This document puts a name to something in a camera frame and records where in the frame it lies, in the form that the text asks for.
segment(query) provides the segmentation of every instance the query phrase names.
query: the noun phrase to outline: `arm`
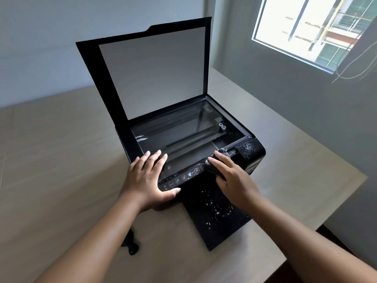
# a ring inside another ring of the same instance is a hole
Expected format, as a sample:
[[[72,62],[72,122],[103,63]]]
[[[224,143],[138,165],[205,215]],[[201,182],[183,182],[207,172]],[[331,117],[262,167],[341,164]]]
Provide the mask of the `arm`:
[[[146,152],[129,166],[119,198],[105,216],[48,267],[36,283],[102,282],[135,217],[156,204],[173,199],[180,191],[179,188],[166,192],[158,189],[158,176],[167,155],[153,165],[161,151],[151,157],[149,154]]]
[[[285,254],[304,282],[377,282],[377,271],[283,212],[263,197],[250,176],[228,157],[209,158],[224,175],[216,182],[224,195],[252,216]]]

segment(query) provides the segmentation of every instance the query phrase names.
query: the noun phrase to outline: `wooden table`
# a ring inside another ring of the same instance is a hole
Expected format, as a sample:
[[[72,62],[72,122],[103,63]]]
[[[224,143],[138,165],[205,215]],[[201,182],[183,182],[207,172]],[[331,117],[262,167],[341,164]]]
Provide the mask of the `wooden table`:
[[[266,148],[261,193],[312,229],[366,179],[214,69],[209,94]],[[30,282],[116,199],[128,161],[95,87],[0,110],[0,281]],[[106,282],[263,282],[285,260],[254,221],[212,252],[182,204],[135,223]]]

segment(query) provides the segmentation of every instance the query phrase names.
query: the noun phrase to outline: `person's left hand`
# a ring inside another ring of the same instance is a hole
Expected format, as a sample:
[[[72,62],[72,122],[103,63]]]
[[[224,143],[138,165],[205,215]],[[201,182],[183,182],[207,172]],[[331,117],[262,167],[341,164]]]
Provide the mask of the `person's left hand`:
[[[165,192],[158,189],[158,176],[166,162],[167,154],[163,155],[155,165],[153,164],[161,155],[161,151],[158,150],[150,157],[149,155],[150,152],[147,151],[141,158],[137,157],[131,163],[119,194],[119,198],[124,196],[134,197],[139,203],[141,212],[159,203],[172,200],[181,191],[179,187]]]

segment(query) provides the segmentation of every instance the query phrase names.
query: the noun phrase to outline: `human hand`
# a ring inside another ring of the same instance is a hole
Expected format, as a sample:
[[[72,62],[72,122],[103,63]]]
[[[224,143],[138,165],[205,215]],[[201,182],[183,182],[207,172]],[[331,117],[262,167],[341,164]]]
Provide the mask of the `human hand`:
[[[162,156],[158,150],[152,156],[147,151],[141,158],[137,157],[128,168],[123,187],[120,191],[119,198],[133,197],[139,203],[139,211],[143,212],[157,204],[172,200],[181,191],[181,188],[175,188],[162,192],[157,187],[158,176],[161,173],[163,165],[166,162],[167,154]]]
[[[232,204],[243,211],[247,211],[253,201],[261,197],[257,186],[248,173],[229,157],[218,151],[215,151],[215,155],[222,162],[211,157],[208,157],[208,161],[218,168],[225,177],[224,181],[220,176],[216,176],[216,183]]]

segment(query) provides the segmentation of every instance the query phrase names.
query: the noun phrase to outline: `window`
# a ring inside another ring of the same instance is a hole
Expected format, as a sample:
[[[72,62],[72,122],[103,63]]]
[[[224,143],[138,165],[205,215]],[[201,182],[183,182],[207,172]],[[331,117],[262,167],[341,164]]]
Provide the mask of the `window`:
[[[253,40],[333,73],[377,15],[377,0],[263,0]]]

